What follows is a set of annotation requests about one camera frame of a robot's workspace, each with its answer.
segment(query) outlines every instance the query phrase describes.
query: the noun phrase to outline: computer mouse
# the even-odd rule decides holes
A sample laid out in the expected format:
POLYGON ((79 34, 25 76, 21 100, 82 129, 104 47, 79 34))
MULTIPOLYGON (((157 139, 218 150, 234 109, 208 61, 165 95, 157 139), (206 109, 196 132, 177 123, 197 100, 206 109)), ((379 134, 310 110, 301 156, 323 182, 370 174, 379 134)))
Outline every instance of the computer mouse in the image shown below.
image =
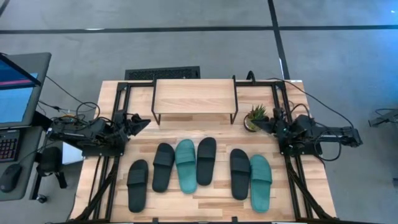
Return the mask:
POLYGON ((19 164, 12 164, 2 173, 0 177, 0 190, 8 193, 15 189, 18 183, 19 175, 21 174, 22 166, 19 164))

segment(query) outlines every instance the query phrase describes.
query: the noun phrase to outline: slide sandal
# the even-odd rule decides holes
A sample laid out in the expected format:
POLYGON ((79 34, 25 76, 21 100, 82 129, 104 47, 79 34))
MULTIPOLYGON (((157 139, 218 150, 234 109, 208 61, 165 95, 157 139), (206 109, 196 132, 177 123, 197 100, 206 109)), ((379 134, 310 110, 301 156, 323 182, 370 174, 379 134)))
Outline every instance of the slide sandal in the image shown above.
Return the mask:
POLYGON ((264 213, 269 209, 272 172, 264 156, 254 155, 251 165, 251 206, 254 211, 264 213))
POLYGON ((169 186, 170 175, 174 164, 174 149, 167 143, 160 143, 154 159, 154 180, 152 189, 165 192, 169 186))
POLYGON ((250 161, 248 155, 240 149, 234 149, 229 156, 231 169, 231 190, 236 200, 248 197, 250 181, 250 161))
POLYGON ((198 146, 197 181, 202 186, 209 185, 213 178, 214 163, 216 161, 216 140, 205 138, 198 146))
POLYGON ((134 162, 127 178, 130 212, 141 212, 147 198, 148 163, 143 160, 134 162))
POLYGON ((175 149, 175 165, 181 191, 185 194, 194 193, 197 190, 197 171, 195 146, 191 140, 185 139, 178 144, 175 149))

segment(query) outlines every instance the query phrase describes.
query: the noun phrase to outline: potted plant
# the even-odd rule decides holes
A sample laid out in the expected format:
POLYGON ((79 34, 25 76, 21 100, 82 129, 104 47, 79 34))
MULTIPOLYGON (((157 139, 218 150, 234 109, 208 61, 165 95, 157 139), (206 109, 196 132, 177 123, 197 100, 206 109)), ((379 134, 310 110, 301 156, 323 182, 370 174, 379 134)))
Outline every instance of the potted plant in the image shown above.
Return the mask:
POLYGON ((256 107, 252 106, 251 111, 244 117, 244 128, 250 132, 260 131, 261 128, 257 127, 253 124, 252 120, 266 120, 269 118, 266 116, 266 108, 263 105, 257 105, 256 107))

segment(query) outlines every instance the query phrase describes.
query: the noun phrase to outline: plant pot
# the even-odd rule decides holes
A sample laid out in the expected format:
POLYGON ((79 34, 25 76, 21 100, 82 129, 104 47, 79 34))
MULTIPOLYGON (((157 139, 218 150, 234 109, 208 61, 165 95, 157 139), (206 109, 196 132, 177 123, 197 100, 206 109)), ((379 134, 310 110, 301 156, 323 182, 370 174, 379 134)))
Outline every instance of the plant pot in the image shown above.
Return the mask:
POLYGON ((243 126, 249 132, 260 131, 261 129, 254 125, 251 120, 248 118, 249 115, 246 115, 243 119, 243 126))

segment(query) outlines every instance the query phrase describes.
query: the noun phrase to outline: black clamp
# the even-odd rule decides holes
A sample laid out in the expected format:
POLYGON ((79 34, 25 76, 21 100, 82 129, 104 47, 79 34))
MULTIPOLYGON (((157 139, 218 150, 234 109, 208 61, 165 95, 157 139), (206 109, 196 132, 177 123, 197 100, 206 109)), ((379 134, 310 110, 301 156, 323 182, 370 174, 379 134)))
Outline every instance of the black clamp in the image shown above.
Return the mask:
POLYGON ((238 224, 238 218, 232 217, 232 224, 238 224))
POLYGON ((248 76, 246 77, 246 80, 251 80, 251 83, 253 85, 256 84, 256 78, 255 78, 254 73, 252 71, 249 71, 248 76))

